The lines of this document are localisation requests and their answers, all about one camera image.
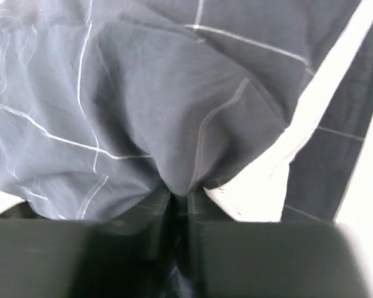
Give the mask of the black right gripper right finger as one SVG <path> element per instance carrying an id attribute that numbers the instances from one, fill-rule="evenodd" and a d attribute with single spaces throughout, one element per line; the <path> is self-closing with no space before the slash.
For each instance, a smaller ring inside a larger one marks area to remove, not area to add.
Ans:
<path id="1" fill-rule="evenodd" d="M 180 297 L 373 297 L 339 226 L 237 222 L 202 191 L 175 206 Z"/>

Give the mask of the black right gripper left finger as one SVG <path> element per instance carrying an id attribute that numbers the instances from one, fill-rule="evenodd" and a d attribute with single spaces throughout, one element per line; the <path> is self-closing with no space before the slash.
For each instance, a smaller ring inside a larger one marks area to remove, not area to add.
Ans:
<path id="1" fill-rule="evenodd" d="M 171 195 L 157 189 L 107 222 L 0 216 L 0 297 L 159 297 L 170 262 Z"/>

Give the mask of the white pillow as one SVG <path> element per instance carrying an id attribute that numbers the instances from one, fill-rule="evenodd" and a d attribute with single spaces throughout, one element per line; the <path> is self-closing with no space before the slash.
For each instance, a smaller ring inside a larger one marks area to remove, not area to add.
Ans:
<path id="1" fill-rule="evenodd" d="M 299 97 L 292 121 L 276 142 L 229 182 L 206 195 L 239 222 L 279 222 L 289 167 L 320 123 L 373 24 L 373 1 L 361 1 Z"/>

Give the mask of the dark grey checked pillowcase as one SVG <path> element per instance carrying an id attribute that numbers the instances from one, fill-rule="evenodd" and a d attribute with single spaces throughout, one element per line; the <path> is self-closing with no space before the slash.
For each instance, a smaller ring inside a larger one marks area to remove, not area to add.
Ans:
<path id="1" fill-rule="evenodd" d="M 222 186 L 289 127 L 360 2 L 1 1 L 0 191 L 109 220 L 161 185 Z M 334 219 L 372 114 L 373 24 L 280 220 Z"/>

